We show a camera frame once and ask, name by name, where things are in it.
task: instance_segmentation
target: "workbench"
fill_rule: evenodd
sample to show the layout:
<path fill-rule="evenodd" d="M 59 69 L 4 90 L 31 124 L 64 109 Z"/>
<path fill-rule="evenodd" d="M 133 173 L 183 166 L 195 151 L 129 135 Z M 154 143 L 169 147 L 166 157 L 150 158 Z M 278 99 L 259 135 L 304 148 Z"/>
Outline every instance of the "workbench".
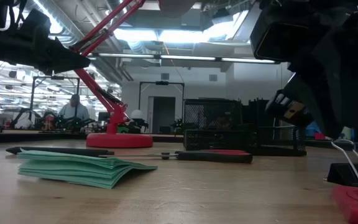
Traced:
<path fill-rule="evenodd" d="M 17 175 L 22 161 L 12 146 L 78 147 L 84 140 L 0 144 L 0 224 L 120 223 L 345 223 L 323 180 L 333 162 L 346 162 L 334 149 L 308 148 L 306 157 L 254 157 L 253 164 L 163 161 L 152 172 L 130 174 L 112 190 Z M 182 150 L 178 143 L 123 153 Z"/>

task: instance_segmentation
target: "lamp base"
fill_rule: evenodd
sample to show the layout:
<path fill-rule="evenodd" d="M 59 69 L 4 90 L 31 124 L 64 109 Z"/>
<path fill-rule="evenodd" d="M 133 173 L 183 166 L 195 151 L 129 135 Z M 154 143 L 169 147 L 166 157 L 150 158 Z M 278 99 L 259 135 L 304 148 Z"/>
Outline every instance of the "lamp base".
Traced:
<path fill-rule="evenodd" d="M 105 148 L 152 147 L 153 137 L 146 134 L 91 133 L 86 138 L 86 146 Z"/>

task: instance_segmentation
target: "red desk lamp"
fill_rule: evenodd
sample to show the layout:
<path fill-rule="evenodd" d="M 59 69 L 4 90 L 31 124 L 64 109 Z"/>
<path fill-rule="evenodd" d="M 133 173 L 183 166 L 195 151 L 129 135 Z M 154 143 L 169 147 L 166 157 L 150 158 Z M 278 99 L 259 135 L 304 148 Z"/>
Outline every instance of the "red desk lamp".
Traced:
<path fill-rule="evenodd" d="M 106 18 L 104 18 L 89 34 L 87 34 L 81 41 L 77 42 L 71 47 L 72 50 L 78 52 L 82 56 L 90 54 L 99 44 L 105 41 L 112 35 L 113 31 L 117 29 L 128 17 L 133 15 L 140 7 L 143 6 L 145 0 L 135 0 L 134 5 L 120 18 L 118 18 L 108 29 L 103 29 L 118 13 L 120 13 L 133 0 L 124 0 L 117 8 L 115 8 Z M 194 0 L 186 0 L 186 7 L 177 7 L 176 0 L 159 0 L 159 4 L 165 15 L 180 16 L 188 11 Z M 142 134 L 118 134 L 117 125 L 129 120 L 125 114 L 127 105 L 110 93 L 103 90 L 85 71 L 85 69 L 74 70 L 75 73 L 82 79 L 85 85 L 92 91 L 92 93 L 99 99 L 99 101 L 106 107 L 110 114 L 110 123 L 107 126 L 107 133 L 92 133 L 86 138 L 86 145 L 91 147 L 109 147 L 109 148 L 137 148 L 137 147 L 152 147 L 153 138 L 149 135 Z"/>

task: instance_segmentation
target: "wall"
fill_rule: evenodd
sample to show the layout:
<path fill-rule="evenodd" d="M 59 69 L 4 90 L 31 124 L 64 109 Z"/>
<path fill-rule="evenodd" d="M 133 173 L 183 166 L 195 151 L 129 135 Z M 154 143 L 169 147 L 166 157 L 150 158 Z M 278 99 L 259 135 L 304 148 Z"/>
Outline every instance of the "wall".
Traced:
<path fill-rule="evenodd" d="M 287 64 L 234 63 L 226 72 L 226 98 L 240 99 L 244 105 L 249 100 L 271 99 L 291 78 Z"/>
<path fill-rule="evenodd" d="M 185 81 L 185 99 L 197 99 L 200 97 L 225 98 L 226 97 L 226 78 L 225 73 L 221 73 L 219 68 L 177 68 Z M 122 84 L 122 101 L 128 104 L 126 113 L 130 116 L 132 111 L 138 109 L 139 102 L 139 82 L 156 82 L 161 80 L 161 73 L 169 73 L 169 82 L 182 83 L 178 72 L 173 67 L 150 67 L 147 69 L 139 67 L 127 67 L 128 72 L 134 78 L 133 82 Z M 209 75 L 218 75 L 217 82 L 210 82 Z M 143 119 L 147 120 L 147 104 L 150 96 L 175 97 L 175 117 L 181 118 L 182 95 L 181 85 L 157 86 L 155 84 L 142 85 L 142 96 L 140 99 L 140 110 Z"/>

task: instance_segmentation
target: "red pipe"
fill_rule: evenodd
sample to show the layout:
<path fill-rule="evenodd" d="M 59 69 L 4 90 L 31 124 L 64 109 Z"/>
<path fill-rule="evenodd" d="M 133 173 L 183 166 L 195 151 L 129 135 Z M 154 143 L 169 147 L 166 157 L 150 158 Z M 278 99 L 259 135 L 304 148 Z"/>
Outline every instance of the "red pipe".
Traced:
<path fill-rule="evenodd" d="M 110 14 L 106 16 L 96 27 L 94 27 L 91 32 L 89 32 L 83 39 L 87 39 L 97 32 L 99 32 L 105 25 L 107 25 L 112 19 L 114 19 L 132 0 L 124 0 L 117 8 L 115 8 Z"/>
<path fill-rule="evenodd" d="M 101 87 L 91 78 L 88 72 L 85 69 L 76 69 L 74 72 L 79 76 L 80 79 L 85 83 L 85 85 L 91 90 L 91 92 L 98 98 L 98 100 L 103 104 L 103 106 L 107 109 L 109 113 L 113 112 L 114 109 L 110 105 L 110 103 L 96 90 Z"/>
<path fill-rule="evenodd" d="M 143 3 L 145 0 L 141 0 L 140 2 L 137 2 L 134 6 L 132 6 L 124 15 L 122 15 L 120 18 L 117 19 L 117 21 L 111 25 L 111 27 L 108 29 L 106 33 L 104 33 L 102 36 L 100 36 L 95 42 L 93 42 L 88 48 L 86 48 L 83 52 L 83 56 L 87 56 L 90 54 L 96 47 L 99 46 L 103 41 L 105 41 L 107 38 L 110 37 L 110 35 L 116 30 L 128 17 L 133 15 L 140 7 L 143 6 Z"/>

